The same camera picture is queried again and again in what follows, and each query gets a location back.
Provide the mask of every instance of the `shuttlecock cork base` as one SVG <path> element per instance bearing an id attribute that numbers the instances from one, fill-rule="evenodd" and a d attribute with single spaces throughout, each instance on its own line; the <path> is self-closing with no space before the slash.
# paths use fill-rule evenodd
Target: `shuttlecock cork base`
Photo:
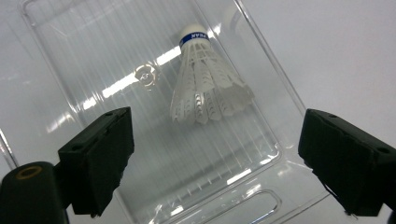
<path id="1" fill-rule="evenodd" d="M 179 122 L 207 123 L 252 103 L 250 87 L 211 47 L 206 29 L 191 24 L 180 33 L 182 62 L 171 104 Z"/>

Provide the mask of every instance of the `shuttlecock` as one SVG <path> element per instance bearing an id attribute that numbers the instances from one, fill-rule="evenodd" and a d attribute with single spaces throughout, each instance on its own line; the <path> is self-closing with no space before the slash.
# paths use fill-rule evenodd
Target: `shuttlecock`
<path id="1" fill-rule="evenodd" d="M 173 120 L 207 123 L 231 116 L 252 103 L 250 87 L 210 47 L 202 25 L 185 27 L 179 45 L 182 62 L 171 104 Z"/>

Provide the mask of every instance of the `screw hole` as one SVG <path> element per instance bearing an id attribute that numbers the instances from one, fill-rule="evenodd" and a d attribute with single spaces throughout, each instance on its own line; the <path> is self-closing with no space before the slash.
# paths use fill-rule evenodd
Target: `screw hole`
<path id="1" fill-rule="evenodd" d="M 40 174 L 42 170 L 43 168 L 41 168 L 41 166 L 30 166 L 19 171 L 16 177 L 19 180 L 29 179 L 35 175 Z"/>
<path id="2" fill-rule="evenodd" d="M 379 148 L 378 148 L 378 151 L 380 151 L 380 152 L 382 152 L 382 153 L 386 153 L 386 154 L 389 154 L 389 153 L 390 153 L 389 149 L 384 148 L 384 147 L 379 147 Z"/>

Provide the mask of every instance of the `plastic packaging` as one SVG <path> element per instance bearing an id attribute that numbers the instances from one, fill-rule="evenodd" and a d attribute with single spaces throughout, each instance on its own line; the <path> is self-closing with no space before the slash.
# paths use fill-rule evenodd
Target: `plastic packaging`
<path id="1" fill-rule="evenodd" d="M 241 2 L 27 0 L 21 13 L 76 125 L 132 108 L 118 195 L 134 223 L 281 222 L 327 194 L 297 155 L 304 107 Z M 255 95 L 205 125 L 169 115 L 178 34 L 195 22 Z"/>

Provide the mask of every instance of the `clear plastic container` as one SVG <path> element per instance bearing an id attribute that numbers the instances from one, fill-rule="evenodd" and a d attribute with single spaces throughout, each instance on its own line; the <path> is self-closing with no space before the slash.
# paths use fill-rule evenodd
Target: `clear plastic container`
<path id="1" fill-rule="evenodd" d="M 70 106 L 64 119 L 82 129 L 132 108 L 117 197 L 133 223 L 282 222 L 327 195 L 297 155 L 304 106 L 242 2 L 27 0 L 20 11 Z M 194 22 L 256 96 L 205 125 L 169 115 L 178 33 Z"/>

